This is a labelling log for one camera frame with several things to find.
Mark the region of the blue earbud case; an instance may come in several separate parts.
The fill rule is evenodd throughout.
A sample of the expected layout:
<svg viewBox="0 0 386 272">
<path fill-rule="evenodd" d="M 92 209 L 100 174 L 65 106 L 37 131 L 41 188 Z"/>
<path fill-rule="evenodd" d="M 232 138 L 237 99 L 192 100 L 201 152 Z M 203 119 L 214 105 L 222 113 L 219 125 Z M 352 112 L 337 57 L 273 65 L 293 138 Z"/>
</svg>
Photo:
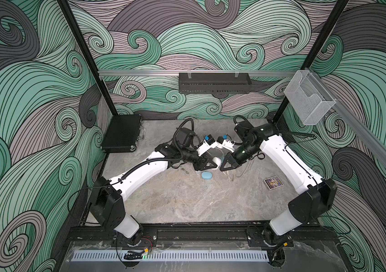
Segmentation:
<svg viewBox="0 0 386 272">
<path fill-rule="evenodd" d="M 204 172 L 201 173 L 201 177 L 204 180 L 211 180 L 213 178 L 213 174 L 211 172 L 204 171 Z"/>
</svg>

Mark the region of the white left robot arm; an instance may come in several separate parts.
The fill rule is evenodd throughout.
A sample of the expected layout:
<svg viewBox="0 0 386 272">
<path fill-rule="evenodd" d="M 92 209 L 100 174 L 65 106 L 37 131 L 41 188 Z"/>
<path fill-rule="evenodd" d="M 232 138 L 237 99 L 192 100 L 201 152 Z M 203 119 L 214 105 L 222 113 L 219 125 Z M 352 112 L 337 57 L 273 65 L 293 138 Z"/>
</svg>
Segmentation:
<svg viewBox="0 0 386 272">
<path fill-rule="evenodd" d="M 197 134 L 194 128 L 184 127 L 187 122 L 194 123 L 193 119 L 183 121 L 176 128 L 171 140 L 158 145 L 145 160 L 130 170 L 109 180 L 103 177 L 97 179 L 87 202 L 87 209 L 106 231 L 116 231 L 130 245 L 139 244 L 143 228 L 133 216 L 127 214 L 124 207 L 124 201 L 132 193 L 154 176 L 180 162 L 191 163 L 196 171 L 220 166 L 217 159 L 206 154 L 220 143 L 209 135 L 204 137 L 200 145 L 193 145 Z"/>
</svg>

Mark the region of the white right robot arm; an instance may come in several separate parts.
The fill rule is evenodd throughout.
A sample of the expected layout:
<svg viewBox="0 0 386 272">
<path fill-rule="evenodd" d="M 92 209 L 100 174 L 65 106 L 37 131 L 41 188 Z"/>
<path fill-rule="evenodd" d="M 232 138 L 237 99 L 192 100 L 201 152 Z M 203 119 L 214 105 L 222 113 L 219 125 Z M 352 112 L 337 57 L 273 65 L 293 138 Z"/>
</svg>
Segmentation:
<svg viewBox="0 0 386 272">
<path fill-rule="evenodd" d="M 264 228 L 266 246 L 277 248 L 288 241 L 288 232 L 317 219 L 332 208 L 338 186 L 305 164 L 285 143 L 283 131 L 277 130 L 272 124 L 253 126 L 240 115 L 235 116 L 233 121 L 236 125 L 234 130 L 242 142 L 225 155 L 220 171 L 235 170 L 257 153 L 263 153 L 285 174 L 298 194 Z"/>
</svg>

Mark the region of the white earbud case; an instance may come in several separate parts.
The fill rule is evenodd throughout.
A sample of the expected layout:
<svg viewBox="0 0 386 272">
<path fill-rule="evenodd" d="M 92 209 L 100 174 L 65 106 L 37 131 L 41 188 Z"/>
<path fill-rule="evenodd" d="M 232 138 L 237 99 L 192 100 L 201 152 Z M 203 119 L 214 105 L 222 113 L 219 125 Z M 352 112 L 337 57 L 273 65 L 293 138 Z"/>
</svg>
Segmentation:
<svg viewBox="0 0 386 272">
<path fill-rule="evenodd" d="M 219 168 L 221 166 L 222 160 L 218 157 L 214 157 L 212 159 L 213 163 L 216 165 L 215 169 Z"/>
</svg>

